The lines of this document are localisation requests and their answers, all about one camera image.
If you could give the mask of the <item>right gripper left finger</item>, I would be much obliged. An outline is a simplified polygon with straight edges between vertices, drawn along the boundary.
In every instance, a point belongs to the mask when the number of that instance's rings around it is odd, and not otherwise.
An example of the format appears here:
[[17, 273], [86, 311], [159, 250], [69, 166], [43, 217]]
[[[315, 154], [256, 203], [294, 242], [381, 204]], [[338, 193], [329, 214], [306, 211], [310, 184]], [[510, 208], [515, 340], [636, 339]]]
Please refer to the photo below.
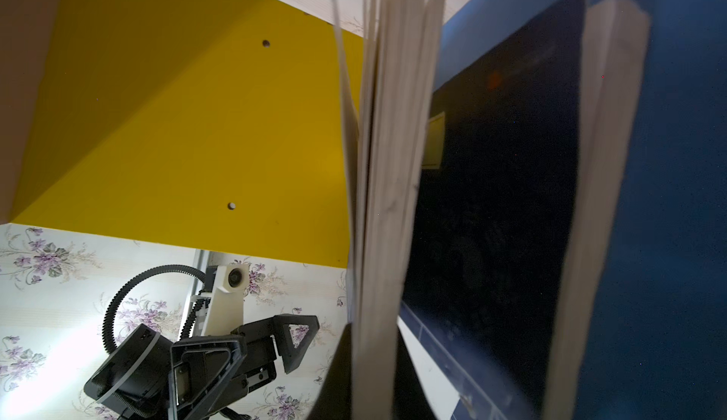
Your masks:
[[351, 418], [351, 324], [344, 328], [321, 391], [307, 420]]

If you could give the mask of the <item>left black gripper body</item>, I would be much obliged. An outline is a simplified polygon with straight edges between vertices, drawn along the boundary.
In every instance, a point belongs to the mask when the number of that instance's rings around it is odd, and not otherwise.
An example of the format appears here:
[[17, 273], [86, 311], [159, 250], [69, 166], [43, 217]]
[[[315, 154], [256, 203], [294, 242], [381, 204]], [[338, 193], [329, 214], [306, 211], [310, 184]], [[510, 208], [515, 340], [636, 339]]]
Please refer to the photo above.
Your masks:
[[231, 405], [276, 380], [276, 360], [290, 374], [319, 331], [314, 315], [281, 314], [225, 336], [180, 340], [170, 348], [170, 419], [244, 419]]

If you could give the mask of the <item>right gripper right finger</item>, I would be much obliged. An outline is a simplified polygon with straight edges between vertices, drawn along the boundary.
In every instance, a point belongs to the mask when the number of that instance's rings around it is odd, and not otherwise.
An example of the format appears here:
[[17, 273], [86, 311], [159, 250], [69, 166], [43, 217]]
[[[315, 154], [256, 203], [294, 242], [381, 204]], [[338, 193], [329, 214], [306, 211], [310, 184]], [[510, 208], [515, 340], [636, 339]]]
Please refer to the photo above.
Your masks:
[[393, 418], [397, 420], [437, 419], [426, 399], [401, 332], [398, 336]]

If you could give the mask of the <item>navy book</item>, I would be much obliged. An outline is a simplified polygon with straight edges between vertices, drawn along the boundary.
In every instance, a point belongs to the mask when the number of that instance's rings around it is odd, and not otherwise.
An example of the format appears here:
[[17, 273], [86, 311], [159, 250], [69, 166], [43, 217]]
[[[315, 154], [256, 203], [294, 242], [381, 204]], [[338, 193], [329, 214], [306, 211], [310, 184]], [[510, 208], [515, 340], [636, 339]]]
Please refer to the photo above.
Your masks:
[[408, 270], [446, 0], [363, 0], [361, 90], [339, 48], [353, 275], [354, 419], [394, 413], [398, 317]]
[[434, 93], [401, 319], [461, 419], [569, 419], [651, 17], [558, 0]]

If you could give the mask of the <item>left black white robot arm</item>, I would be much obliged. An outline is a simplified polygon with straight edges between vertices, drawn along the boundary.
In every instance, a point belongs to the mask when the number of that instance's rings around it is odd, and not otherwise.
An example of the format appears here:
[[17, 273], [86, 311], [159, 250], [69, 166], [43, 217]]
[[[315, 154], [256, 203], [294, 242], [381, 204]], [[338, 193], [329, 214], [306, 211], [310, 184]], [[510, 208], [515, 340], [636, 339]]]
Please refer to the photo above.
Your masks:
[[320, 327], [312, 315], [276, 315], [228, 335], [171, 342], [140, 325], [84, 384], [85, 395], [121, 419], [226, 419], [232, 404], [303, 361]]

